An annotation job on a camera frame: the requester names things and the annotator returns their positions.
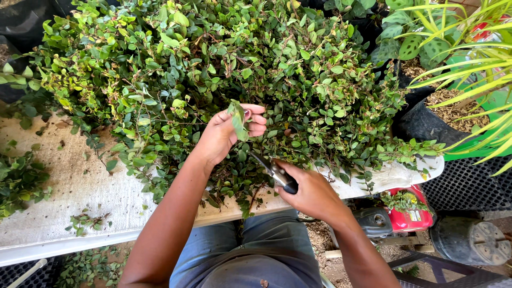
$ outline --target gray shirt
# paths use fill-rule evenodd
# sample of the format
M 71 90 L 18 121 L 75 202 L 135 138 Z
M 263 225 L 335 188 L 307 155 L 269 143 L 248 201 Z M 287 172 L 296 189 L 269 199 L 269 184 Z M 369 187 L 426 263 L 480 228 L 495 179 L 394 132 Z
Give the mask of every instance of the gray shirt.
M 322 287 L 318 262 L 297 251 L 237 249 L 211 259 L 188 272 L 179 288 Z

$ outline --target forearm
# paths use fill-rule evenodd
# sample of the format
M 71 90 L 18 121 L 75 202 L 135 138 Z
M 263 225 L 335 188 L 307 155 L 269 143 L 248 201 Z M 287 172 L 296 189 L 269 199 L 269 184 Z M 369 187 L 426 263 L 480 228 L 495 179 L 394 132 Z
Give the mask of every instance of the forearm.
M 212 167 L 194 152 L 137 238 L 121 282 L 168 286 L 192 230 Z
M 334 235 L 343 255 L 345 270 L 352 286 L 400 287 L 398 280 L 377 249 L 369 241 L 352 212 L 346 206 L 338 208 L 328 224 L 334 229 Z

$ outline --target hand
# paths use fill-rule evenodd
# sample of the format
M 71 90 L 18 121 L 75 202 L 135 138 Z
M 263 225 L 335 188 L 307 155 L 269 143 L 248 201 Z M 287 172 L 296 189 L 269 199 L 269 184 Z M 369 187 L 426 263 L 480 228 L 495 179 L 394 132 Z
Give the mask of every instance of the hand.
M 281 186 L 274 188 L 292 207 L 327 223 L 336 218 L 340 212 L 344 214 L 350 212 L 322 174 L 316 171 L 304 171 L 278 159 L 275 161 L 298 183 L 298 192 L 295 195 L 287 193 Z
M 263 135 L 267 129 L 265 126 L 267 119 L 261 115 L 265 112 L 265 108 L 255 104 L 240 105 L 244 108 L 245 121 L 252 119 L 252 122 L 249 123 L 249 137 Z M 231 123 L 231 115 L 224 110 L 212 117 L 193 152 L 201 153 L 201 157 L 207 161 L 208 168 L 213 169 L 215 165 L 226 158 L 231 146 L 237 140 Z

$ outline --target blue jeans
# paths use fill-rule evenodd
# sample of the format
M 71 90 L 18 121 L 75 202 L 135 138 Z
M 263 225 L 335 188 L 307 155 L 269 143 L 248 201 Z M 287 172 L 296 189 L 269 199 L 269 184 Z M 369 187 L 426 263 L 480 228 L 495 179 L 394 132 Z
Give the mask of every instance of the blue jeans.
M 241 248 L 283 248 L 314 257 L 306 226 L 297 218 L 295 209 L 249 217 L 244 221 Z M 169 282 L 177 283 L 193 268 L 237 248 L 232 221 L 194 228 Z

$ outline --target white table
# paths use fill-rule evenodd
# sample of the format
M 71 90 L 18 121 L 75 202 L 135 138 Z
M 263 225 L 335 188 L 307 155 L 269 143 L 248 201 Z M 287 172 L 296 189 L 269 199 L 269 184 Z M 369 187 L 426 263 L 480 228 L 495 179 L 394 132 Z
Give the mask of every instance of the white table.
M 41 150 L 35 152 L 36 159 L 48 167 L 50 180 L 45 185 L 53 188 L 48 201 L 37 204 L 30 203 L 23 213 L 15 213 L 0 223 L 0 266 L 41 259 L 65 253 L 91 249 L 99 246 L 131 241 L 137 238 L 144 224 L 156 208 L 152 202 L 152 194 L 141 193 L 143 184 L 134 176 L 126 175 L 124 164 L 119 161 L 110 176 L 105 167 L 94 157 L 93 151 L 85 144 L 85 137 L 71 135 L 71 127 L 59 129 L 55 124 L 61 122 L 58 117 L 49 120 L 49 126 L 43 136 L 37 136 L 36 131 L 45 123 L 40 119 L 34 120 L 32 129 L 24 131 L 18 124 L 19 120 L 0 118 L 0 148 L 5 147 L 9 140 L 18 142 L 12 154 L 22 154 L 30 150 L 35 143 L 41 144 Z M 108 131 L 102 132 L 105 150 L 115 144 Z M 59 151 L 60 141 L 65 143 Z M 91 157 L 84 160 L 82 153 Z M 438 176 L 443 168 L 442 157 L 419 161 L 418 168 L 430 171 L 428 179 Z M 327 168 L 319 168 L 328 175 Z M 406 169 L 393 162 L 386 163 L 380 172 L 373 172 L 375 182 L 374 192 L 391 188 L 409 187 L 412 184 L 425 182 L 418 172 Z M 340 198 L 354 198 L 368 195 L 360 180 L 353 178 L 349 184 L 337 179 L 332 186 Z M 270 188 L 262 189 L 257 197 L 263 199 L 263 204 L 252 212 L 256 215 L 290 209 L 291 207 L 274 193 L 267 194 Z M 70 225 L 72 215 L 79 215 L 84 208 L 90 216 L 110 212 L 106 222 L 112 221 L 112 226 L 103 225 L 103 230 L 86 230 L 85 237 L 75 237 L 74 230 L 65 231 Z M 242 218 L 242 213 L 235 199 L 226 199 L 225 206 L 216 209 L 209 204 L 206 208 L 199 207 L 195 227 L 220 223 Z

